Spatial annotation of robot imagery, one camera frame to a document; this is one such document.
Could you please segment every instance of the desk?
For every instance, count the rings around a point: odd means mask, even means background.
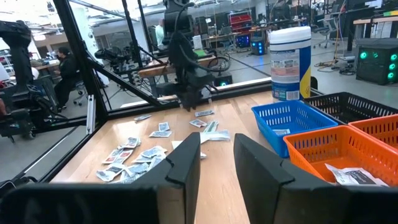
[[[39,71],[39,77],[50,75],[52,77],[53,83],[55,83],[54,79],[60,79],[61,76],[55,76],[54,74],[51,73],[51,71],[56,70],[59,65],[60,65],[59,63],[54,63],[51,65],[42,65],[34,68],[36,68]]]
[[[38,71],[40,71],[40,70],[44,70],[44,69],[57,67],[58,65],[60,65],[60,64],[59,63],[54,63],[54,64],[51,64],[51,65],[42,65],[42,66],[38,66],[38,67],[34,67],[34,68],[36,68]]]
[[[204,38],[202,40],[206,41],[206,47],[208,49],[211,48],[211,43],[219,41],[220,39],[228,39],[231,43],[233,43],[233,49],[236,50],[236,35],[240,34],[239,32],[231,33],[231,34],[226,34],[226,35],[216,35],[216,36],[211,36]]]
[[[253,95],[218,100],[210,105],[200,105],[196,111],[213,109],[215,114],[201,117],[205,122],[219,121],[218,130],[227,129],[230,141],[208,141],[201,145],[207,158],[201,161],[201,174],[196,211],[196,224],[248,224],[249,218],[236,177],[234,165],[234,135],[243,133],[259,144],[269,147],[257,128],[251,108],[272,103],[270,91]],[[151,113],[152,117],[135,123],[133,117],[108,121],[50,183],[83,182],[102,183],[95,172],[106,166],[101,162],[119,144],[124,144],[131,136],[139,136],[141,145],[124,162],[130,165],[142,151],[159,145],[173,149],[171,141],[184,140],[194,131],[203,131],[188,122],[195,119],[195,111],[187,112],[180,108]],[[168,121],[173,131],[169,138],[149,138],[158,130],[158,123]]]
[[[202,58],[202,59],[198,60],[198,63],[202,66],[207,67],[209,62],[211,60],[213,60],[214,58],[216,58],[216,57],[211,56],[211,57],[207,57],[207,58]],[[167,62],[168,59],[169,58],[161,58],[160,60],[163,62]],[[151,63],[149,63],[148,66],[158,65],[158,64],[159,64],[159,62],[154,60]],[[138,71],[138,75],[141,78],[148,78],[150,89],[152,91],[152,95],[156,98],[158,97],[158,94],[156,91],[155,77],[158,75],[163,75],[164,81],[169,82],[169,79],[167,78],[167,74],[171,74],[171,73],[175,73],[175,69],[170,64],[168,64],[166,66],[164,65],[164,66],[155,67],[155,68],[147,68],[147,69]]]
[[[354,21],[354,25],[366,25],[365,38],[371,37],[371,22],[392,22],[391,24],[391,33],[390,38],[397,38],[398,35],[398,16],[390,16],[390,17],[380,17],[375,18],[371,21],[371,19],[358,19]]]

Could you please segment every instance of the white container lid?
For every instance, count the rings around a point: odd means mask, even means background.
[[[271,32],[270,44],[284,44],[311,39],[311,27],[292,27]]]

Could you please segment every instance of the disinfecting wipes canister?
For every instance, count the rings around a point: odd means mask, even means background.
[[[310,96],[311,28],[294,27],[271,32],[272,96],[300,100]]]

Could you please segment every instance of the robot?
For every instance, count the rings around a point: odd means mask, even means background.
[[[0,134],[8,136],[27,134],[34,138],[32,128],[48,125],[50,115],[59,116],[53,111],[52,104],[43,96],[43,91],[34,85],[34,77],[27,49],[32,33],[23,21],[0,21],[0,37],[10,47],[11,59],[14,64],[16,86],[0,90],[0,97],[11,111],[0,118]]]
[[[195,4],[189,0],[164,0],[166,6],[164,15],[164,44],[169,45],[168,56],[171,65],[175,67],[177,83],[168,83],[164,88],[165,95],[177,95],[182,106],[190,111],[202,99],[201,90],[212,87],[215,79],[211,72],[223,72],[229,69],[211,69],[197,64],[198,56],[192,50],[188,38],[193,36],[192,17],[187,14],[187,8]]]

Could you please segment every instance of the black plastic basket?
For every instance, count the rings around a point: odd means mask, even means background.
[[[398,109],[347,92],[314,96],[304,101],[342,124],[398,114]]]

